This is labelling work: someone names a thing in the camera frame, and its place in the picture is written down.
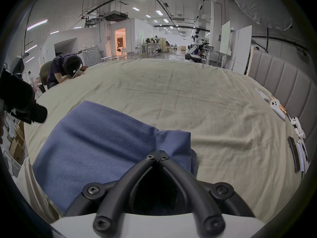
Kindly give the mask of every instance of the floor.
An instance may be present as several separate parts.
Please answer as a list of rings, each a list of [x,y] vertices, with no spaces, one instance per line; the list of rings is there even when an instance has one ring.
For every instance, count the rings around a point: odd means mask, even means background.
[[[158,59],[168,59],[168,60],[177,60],[183,61],[185,60],[185,51],[177,51],[175,53],[156,53],[155,56],[147,56],[147,55],[127,55],[125,58],[119,58],[118,60],[125,59],[133,59],[133,58],[158,58]]]

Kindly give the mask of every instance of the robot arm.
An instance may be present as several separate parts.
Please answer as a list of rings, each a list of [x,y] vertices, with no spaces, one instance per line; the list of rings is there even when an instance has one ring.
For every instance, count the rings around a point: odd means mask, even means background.
[[[195,52],[196,49],[197,49],[197,45],[194,45],[194,46],[188,51],[188,53],[189,53],[189,54],[192,54],[192,53]]]

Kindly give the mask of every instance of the wooden frame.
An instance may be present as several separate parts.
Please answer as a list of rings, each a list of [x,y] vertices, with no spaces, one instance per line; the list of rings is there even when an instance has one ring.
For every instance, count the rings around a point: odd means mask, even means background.
[[[249,64],[248,64],[248,69],[247,69],[247,76],[249,76],[250,68],[251,68],[251,63],[252,63],[252,58],[253,58],[253,52],[256,48],[254,46],[251,46],[250,50],[250,59],[249,59]]]

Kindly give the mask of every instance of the white game controller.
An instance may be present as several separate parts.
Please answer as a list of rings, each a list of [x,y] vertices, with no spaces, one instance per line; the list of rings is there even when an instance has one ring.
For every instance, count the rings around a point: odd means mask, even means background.
[[[301,125],[300,125],[300,123],[299,123],[298,118],[297,118],[297,117],[294,117],[294,118],[291,120],[291,123],[292,123],[292,125],[296,125],[295,131],[297,130],[297,131],[296,131],[297,135],[298,135],[301,139],[306,138],[305,133],[304,133],[303,129],[301,128]]]
[[[270,102],[271,108],[274,110],[274,112],[283,120],[285,121],[285,114],[280,109],[280,101],[278,99],[272,99]]]

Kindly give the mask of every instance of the phone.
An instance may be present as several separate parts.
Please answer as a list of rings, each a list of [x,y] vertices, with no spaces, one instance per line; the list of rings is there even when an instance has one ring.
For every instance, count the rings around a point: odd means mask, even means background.
[[[74,77],[76,77],[76,76],[80,73],[81,66],[82,66],[82,64],[77,68],[77,70],[76,70],[74,76],[72,77],[72,79],[73,79]]]
[[[295,140],[292,137],[288,137],[287,141],[288,141],[288,145],[292,151],[295,172],[297,173],[300,170],[300,162],[299,162],[299,156],[298,156],[298,151],[297,151],[297,147],[295,144]]]

